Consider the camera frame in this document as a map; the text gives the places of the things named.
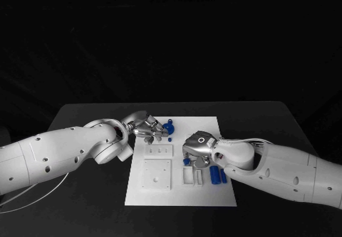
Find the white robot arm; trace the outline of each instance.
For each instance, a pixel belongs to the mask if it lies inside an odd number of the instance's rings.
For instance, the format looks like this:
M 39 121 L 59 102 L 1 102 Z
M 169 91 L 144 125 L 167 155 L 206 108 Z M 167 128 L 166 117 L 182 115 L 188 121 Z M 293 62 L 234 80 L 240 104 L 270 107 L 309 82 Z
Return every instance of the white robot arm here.
M 263 139 L 227 140 L 198 131 L 185 141 L 183 153 L 198 157 L 193 165 L 211 160 L 231 179 L 297 202 L 342 209 L 342 165 Z M 261 156 L 254 167 L 254 155 Z
M 157 120 L 139 111 L 121 121 L 101 119 L 0 147 L 0 195 L 72 172 L 88 158 L 98 164 L 114 157 L 124 161 L 133 154 L 127 143 L 131 133 L 149 144 L 154 137 L 160 141 L 169 136 Z

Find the blue object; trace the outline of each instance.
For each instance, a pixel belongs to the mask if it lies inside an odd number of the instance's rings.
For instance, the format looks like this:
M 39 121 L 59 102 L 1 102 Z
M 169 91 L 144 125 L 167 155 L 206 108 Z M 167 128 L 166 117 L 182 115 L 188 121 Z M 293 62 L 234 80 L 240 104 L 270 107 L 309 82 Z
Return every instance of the blue object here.
M 221 177 L 222 177 L 222 183 L 227 184 L 227 174 L 225 174 L 224 169 L 221 169 L 219 172 L 221 172 Z
M 189 158 L 183 159 L 183 165 L 189 165 L 189 164 L 191 164 L 191 159 Z
M 175 132 L 175 127 L 173 127 L 173 124 L 172 124 L 172 119 L 169 119 L 167 123 L 163 124 L 163 127 L 166 128 L 166 130 L 169 132 L 169 135 L 172 135 L 173 132 Z
M 211 170 L 212 184 L 219 184 L 221 183 L 219 168 L 214 165 L 211 166 L 209 170 Z

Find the dark fabric backdrop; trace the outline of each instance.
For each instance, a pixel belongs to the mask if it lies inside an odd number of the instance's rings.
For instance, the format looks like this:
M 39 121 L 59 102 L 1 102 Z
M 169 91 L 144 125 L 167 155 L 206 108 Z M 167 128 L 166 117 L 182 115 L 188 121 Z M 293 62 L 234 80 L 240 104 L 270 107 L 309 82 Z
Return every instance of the dark fabric backdrop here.
M 318 152 L 323 142 L 336 155 L 341 2 L 43 4 L 0 10 L 0 123 L 12 141 L 46 131 L 68 103 L 277 100 Z

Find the black table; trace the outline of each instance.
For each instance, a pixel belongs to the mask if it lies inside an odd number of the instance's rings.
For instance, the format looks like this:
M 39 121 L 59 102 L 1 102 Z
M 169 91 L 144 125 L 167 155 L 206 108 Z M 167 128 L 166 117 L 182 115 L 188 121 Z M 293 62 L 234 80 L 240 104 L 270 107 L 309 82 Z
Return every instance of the black table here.
M 225 138 L 258 137 L 318 155 L 281 102 L 69 104 L 49 130 L 124 118 L 216 116 Z M 134 135 L 128 143 L 134 147 Z M 232 180 L 238 207 L 124 206 L 131 158 L 98 165 L 88 159 L 52 194 L 27 208 L 0 214 L 1 236 L 342 236 L 342 210 L 284 200 Z M 40 183 L 3 211 L 35 201 L 64 176 Z

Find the wire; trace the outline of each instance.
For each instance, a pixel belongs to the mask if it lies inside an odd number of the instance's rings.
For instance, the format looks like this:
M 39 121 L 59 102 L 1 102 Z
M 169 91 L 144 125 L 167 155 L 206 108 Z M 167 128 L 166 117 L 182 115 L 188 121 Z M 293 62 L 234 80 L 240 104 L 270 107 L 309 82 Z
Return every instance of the wire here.
M 59 187 L 59 185 L 62 184 L 62 182 L 64 182 L 64 180 L 65 180 L 68 174 L 69 174 L 69 173 L 66 173 L 66 175 L 65 175 L 65 177 L 64 177 L 61 183 L 59 183 L 59 184 L 56 185 L 56 187 L 48 192 L 48 194 L 46 194 L 45 196 L 42 196 L 36 201 L 33 201 L 29 205 L 35 204 L 39 200 L 42 200 L 42 199 L 53 192 L 53 190 L 55 190 L 55 189 Z M 29 187 L 29 188 L 23 191 L 23 193 L 25 193 L 26 191 L 29 191 L 29 189 L 32 189 L 35 186 L 36 186 L 36 184 L 35 184 L 32 187 Z M 14 209 L 14 210 L 12 210 L 12 211 L 0 212 L 0 214 L 1 214 L 1 213 L 9 213 L 9 212 L 13 212 L 13 211 L 17 211 L 17 210 L 23 209 L 25 207 L 27 207 L 29 205 L 20 207 L 19 209 Z
M 260 142 L 273 144 L 271 142 L 268 142 L 267 140 L 260 139 L 260 138 L 248 138 L 248 139 L 235 140 L 235 141 L 232 141 L 232 140 L 229 140 L 229 139 L 221 139 L 221 140 L 222 140 L 222 141 L 227 141 L 227 142 L 229 142 L 229 143 L 232 143 L 232 142 L 247 142 L 247 141 L 260 141 Z

